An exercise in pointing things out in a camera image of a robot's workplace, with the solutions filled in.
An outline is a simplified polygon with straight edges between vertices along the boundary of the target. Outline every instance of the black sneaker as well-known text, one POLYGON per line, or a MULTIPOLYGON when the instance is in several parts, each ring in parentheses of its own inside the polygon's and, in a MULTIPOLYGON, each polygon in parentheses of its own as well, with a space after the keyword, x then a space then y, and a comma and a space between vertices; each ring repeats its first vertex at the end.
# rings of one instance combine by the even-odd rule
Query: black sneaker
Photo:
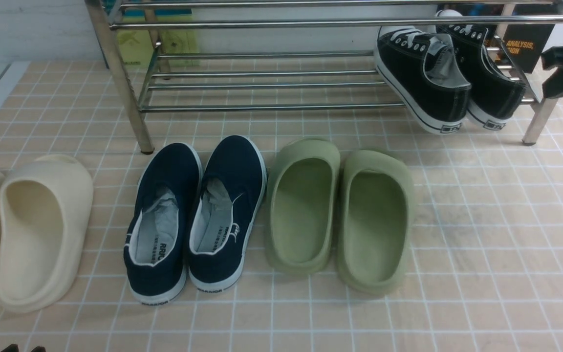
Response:
POLYGON ((244 252, 266 189, 258 148, 229 136, 214 150, 190 231, 190 279, 203 292, 222 292, 242 273, 244 252))
MULTIPOLYGON (((454 10, 438 11, 436 16, 461 16, 454 10)), ((436 32, 451 35, 457 64, 471 82, 471 102, 468 117, 488 130, 503 129, 520 105, 526 85, 505 76, 488 56, 483 42, 488 29, 475 24, 436 26, 436 32)))
POLYGON ((460 129, 471 84, 457 67, 451 37, 412 26, 381 27, 375 62, 423 129, 436 134, 460 129))
POLYGON ((144 305, 170 302, 186 283, 183 245, 202 174, 194 149, 173 143, 154 156, 138 182, 123 258, 131 293, 144 305))

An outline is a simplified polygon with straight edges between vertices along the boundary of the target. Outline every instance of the green slide sandal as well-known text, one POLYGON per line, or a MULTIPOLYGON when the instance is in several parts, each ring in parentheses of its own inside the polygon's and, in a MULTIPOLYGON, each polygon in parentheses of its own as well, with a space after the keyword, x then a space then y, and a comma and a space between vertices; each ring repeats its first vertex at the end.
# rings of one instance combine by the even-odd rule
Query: green slide sandal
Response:
POLYGON ((340 278, 362 292, 387 294, 405 274, 415 210, 411 174, 393 156, 358 150, 346 160, 341 196, 340 278))
POLYGON ((277 154, 268 178, 266 258, 275 270, 310 274, 327 265, 340 152, 330 142, 303 139, 277 154))

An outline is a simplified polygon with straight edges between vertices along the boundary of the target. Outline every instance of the chrome rack bar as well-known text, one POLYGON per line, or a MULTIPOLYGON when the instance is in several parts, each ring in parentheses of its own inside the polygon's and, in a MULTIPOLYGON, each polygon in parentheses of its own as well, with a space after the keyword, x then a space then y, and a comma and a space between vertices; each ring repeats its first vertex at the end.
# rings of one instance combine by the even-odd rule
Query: chrome rack bar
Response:
POLYGON ((110 73, 112 73, 114 86, 116 86, 116 91, 121 96, 125 112, 130 119, 130 125, 138 141, 140 151, 144 154, 151 154, 153 153, 152 139, 149 136, 149 130, 147 125, 145 125, 143 115, 139 111, 134 89, 132 89, 130 78, 123 63, 123 56, 121 56, 121 51, 119 51, 114 33, 109 29, 108 16, 103 10, 101 0, 85 0, 85 4, 92 27, 97 34, 101 49, 103 49, 103 55, 110 68, 110 73))
POLYGON ((433 5, 433 4, 552 4, 553 0, 259 0, 259 1, 157 1, 152 3, 125 2, 121 10, 154 8, 202 8, 202 7, 317 7, 317 6, 380 6, 380 5, 433 5))
MULTIPOLYGON (((523 104, 534 103, 533 99, 525 98, 523 104)), ((141 107, 143 113, 184 113, 184 112, 231 112, 231 111, 271 111, 271 110, 343 110, 343 109, 379 109, 404 108, 405 104, 367 103, 367 104, 273 104, 273 105, 191 105, 181 107, 155 106, 141 107)))
POLYGON ((302 21, 201 21, 201 22, 157 22, 123 23, 110 26, 118 29, 248 29, 248 28, 290 28, 290 27, 359 27, 359 26, 404 26, 436 24, 555 24, 563 23, 563 14, 527 15, 527 16, 462 16, 438 18, 402 18, 372 20, 302 20, 302 21))
POLYGON ((529 123, 529 127, 527 127, 527 131, 525 132, 525 136, 522 139, 524 145, 534 145, 538 141, 538 137, 540 136, 544 126, 549 121, 549 117, 553 112, 557 104, 557 99, 549 99, 543 98, 539 104, 534 106, 534 118, 531 119, 529 123))
POLYGON ((294 77, 294 76, 350 76, 377 74, 375 69, 346 71, 221 71, 154 73, 153 78, 225 78, 225 77, 294 77))
POLYGON ((223 60, 223 59, 306 59, 306 58, 350 58, 373 56, 373 51, 322 51, 314 53, 226 53, 226 54, 162 54, 161 60, 223 60))
POLYGON ((224 90, 224 89, 291 89, 291 88, 335 88, 335 87, 380 87, 385 86, 379 82, 323 82, 323 83, 223 83, 223 84, 192 84, 173 85, 158 83, 150 85, 149 90, 224 90))

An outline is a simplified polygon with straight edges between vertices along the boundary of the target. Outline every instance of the metal shoe rack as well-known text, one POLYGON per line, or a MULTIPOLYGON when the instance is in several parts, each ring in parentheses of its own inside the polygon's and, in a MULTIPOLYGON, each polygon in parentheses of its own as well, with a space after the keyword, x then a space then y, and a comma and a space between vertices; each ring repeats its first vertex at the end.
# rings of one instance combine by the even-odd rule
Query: metal shoe rack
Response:
MULTIPOLYGON (((138 145, 144 154, 153 153, 154 147, 147 126, 145 114, 170 112, 228 112, 228 111, 266 111, 266 110, 327 110, 327 109, 379 109, 404 107, 402 102, 388 103, 346 103, 346 104, 294 104, 294 105, 190 105, 190 106, 152 106, 150 99, 153 92, 181 89, 289 89, 289 88, 332 88, 332 87, 373 87, 384 82, 322 82, 322 83, 230 83, 184 85, 158 83, 158 79, 168 78, 255 78, 280 76, 351 76, 355 74, 373 74, 371 70, 338 71, 250 71, 250 72, 172 72, 169 60, 216 60, 216 59, 258 59, 258 58, 335 58, 352 56, 372 56, 372 51, 331 51, 331 52, 294 52, 294 53, 206 53, 206 54, 166 54, 158 31, 167 29, 260 29, 291 27, 354 27, 354 26, 401 26, 401 25, 436 25, 436 24, 559 24, 563 23, 563 13, 531 16, 512 16, 514 4, 551 4, 554 0, 168 0, 163 2, 142 0, 132 2, 117 0, 111 13, 106 14, 101 0, 85 0, 92 26, 98 36, 101 49, 112 73, 119 96, 123 100, 128 118, 138 145), (315 6, 387 6, 387 5, 427 5, 453 3, 505 4, 502 16, 465 16, 458 18, 398 18, 398 19, 344 19, 344 20, 250 20, 250 21, 213 21, 213 22, 158 22, 155 9, 203 9, 235 7, 315 7, 315 6), (138 9, 145 12, 145 22, 125 23, 125 11, 138 9), (127 70, 119 52, 114 31, 119 29, 138 29, 149 31, 154 53, 148 68, 143 89, 136 97, 127 70)), ((496 47, 491 51, 503 51, 509 58, 500 38, 496 37, 496 47)), ((525 80, 525 75, 513 63, 501 66, 510 71, 514 79, 525 80)), ((523 99, 524 104, 531 104, 534 118, 530 123, 523 143, 534 145, 543 130, 557 100, 537 96, 532 89, 523 99)))

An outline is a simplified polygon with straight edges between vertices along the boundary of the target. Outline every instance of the navy canvas shoe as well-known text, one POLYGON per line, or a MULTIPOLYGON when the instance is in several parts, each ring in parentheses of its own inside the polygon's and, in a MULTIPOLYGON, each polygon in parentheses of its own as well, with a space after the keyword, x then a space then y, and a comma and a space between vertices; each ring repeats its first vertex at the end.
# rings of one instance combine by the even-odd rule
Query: navy canvas shoe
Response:
POLYGON ((184 143, 160 150, 138 181, 134 219, 123 258, 132 295, 144 305, 163 305, 186 283, 183 245, 203 170, 184 143))
POLYGON ((190 279, 203 292, 222 292, 238 280, 256 213, 266 189, 258 148, 243 136, 219 143, 206 166, 190 231, 190 279))

